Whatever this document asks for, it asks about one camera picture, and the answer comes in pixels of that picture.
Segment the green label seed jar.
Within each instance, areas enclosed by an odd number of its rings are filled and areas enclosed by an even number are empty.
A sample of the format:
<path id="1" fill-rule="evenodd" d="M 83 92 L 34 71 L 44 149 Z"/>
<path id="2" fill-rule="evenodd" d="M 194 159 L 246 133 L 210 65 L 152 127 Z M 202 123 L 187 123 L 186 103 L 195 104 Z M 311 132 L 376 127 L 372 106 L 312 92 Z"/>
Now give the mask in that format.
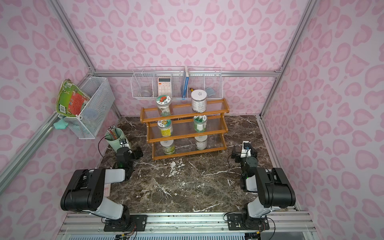
<path id="1" fill-rule="evenodd" d="M 198 133 L 203 133 L 206 131 L 207 128 L 207 116 L 206 115 L 200 115 L 200 116 L 194 116 L 194 129 Z"/>

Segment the sunflower lid yellow jar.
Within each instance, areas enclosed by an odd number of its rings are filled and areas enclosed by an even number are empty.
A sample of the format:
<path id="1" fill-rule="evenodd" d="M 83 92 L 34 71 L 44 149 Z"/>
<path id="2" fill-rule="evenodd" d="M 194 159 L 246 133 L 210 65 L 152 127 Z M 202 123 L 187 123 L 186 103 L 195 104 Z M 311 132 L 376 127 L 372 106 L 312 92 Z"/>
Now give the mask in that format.
<path id="1" fill-rule="evenodd" d="M 170 137 L 173 134 L 172 120 L 159 120 L 158 128 L 162 137 Z"/>

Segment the tomato lid seed jar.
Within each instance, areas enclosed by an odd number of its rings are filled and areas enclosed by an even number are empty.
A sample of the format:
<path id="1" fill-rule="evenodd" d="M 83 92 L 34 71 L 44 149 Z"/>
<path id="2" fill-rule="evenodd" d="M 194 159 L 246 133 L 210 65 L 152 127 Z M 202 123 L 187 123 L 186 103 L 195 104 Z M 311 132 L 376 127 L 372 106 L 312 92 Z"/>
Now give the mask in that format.
<path id="1" fill-rule="evenodd" d="M 159 113 L 163 117 L 170 116 L 171 113 L 171 103 L 172 99 L 168 95 L 161 95 L 157 97 L 156 104 L 159 110 Z"/>

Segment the white lid grey jar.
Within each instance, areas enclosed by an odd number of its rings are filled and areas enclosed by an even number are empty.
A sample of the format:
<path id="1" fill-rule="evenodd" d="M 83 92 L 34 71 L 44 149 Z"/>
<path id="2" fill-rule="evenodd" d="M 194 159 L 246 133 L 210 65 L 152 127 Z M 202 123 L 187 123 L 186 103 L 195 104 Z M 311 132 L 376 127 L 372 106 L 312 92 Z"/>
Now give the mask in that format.
<path id="1" fill-rule="evenodd" d="M 204 90 L 194 90 L 191 93 L 192 109 L 197 113 L 206 111 L 208 94 Z"/>

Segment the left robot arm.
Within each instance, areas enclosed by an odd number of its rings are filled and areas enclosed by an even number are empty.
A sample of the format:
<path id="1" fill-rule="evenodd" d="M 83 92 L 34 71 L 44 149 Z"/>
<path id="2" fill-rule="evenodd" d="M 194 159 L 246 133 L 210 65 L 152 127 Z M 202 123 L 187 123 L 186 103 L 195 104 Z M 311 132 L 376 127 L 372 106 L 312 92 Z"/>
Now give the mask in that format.
<path id="1" fill-rule="evenodd" d="M 134 150 L 121 147 L 116 152 L 116 168 L 76 170 L 61 198 L 61 209 L 100 217 L 105 223 L 104 232 L 143 232 L 146 215 L 132 216 L 126 205 L 117 204 L 104 196 L 105 185 L 130 179 L 134 171 L 133 163 L 141 157 L 143 152 L 140 147 Z"/>

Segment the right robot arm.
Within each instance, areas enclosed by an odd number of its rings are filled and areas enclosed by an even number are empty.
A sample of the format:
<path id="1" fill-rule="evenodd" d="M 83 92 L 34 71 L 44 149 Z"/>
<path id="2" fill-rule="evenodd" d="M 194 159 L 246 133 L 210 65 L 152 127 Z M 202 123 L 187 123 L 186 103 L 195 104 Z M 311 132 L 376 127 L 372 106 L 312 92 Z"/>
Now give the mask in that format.
<path id="1" fill-rule="evenodd" d="M 231 158 L 241 165 L 241 189 L 256 193 L 257 197 L 247 203 L 240 214 L 225 214 L 230 231 L 253 230 L 260 233 L 269 230 L 268 214 L 296 204 L 295 191 L 283 169 L 260 167 L 257 154 L 247 141 L 243 142 L 240 151 L 232 150 Z"/>

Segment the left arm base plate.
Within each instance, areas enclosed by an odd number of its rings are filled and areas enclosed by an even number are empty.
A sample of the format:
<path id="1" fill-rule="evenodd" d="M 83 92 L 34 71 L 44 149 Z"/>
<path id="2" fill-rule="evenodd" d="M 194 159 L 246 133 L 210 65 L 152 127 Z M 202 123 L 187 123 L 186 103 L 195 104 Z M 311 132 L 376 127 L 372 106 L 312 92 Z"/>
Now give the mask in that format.
<path id="1" fill-rule="evenodd" d="M 104 232 L 144 232 L 148 215 L 130 215 L 128 220 L 106 220 Z"/>

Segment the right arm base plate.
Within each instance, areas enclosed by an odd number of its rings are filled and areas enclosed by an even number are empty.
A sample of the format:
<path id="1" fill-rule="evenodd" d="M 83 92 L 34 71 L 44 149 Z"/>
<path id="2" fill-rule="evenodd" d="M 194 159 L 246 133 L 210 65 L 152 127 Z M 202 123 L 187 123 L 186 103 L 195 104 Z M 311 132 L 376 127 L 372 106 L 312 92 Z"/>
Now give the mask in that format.
<path id="1" fill-rule="evenodd" d="M 269 221 L 265 218 L 250 218 L 242 214 L 226 213 L 223 217 L 230 231 L 255 230 L 265 231 L 270 229 Z"/>

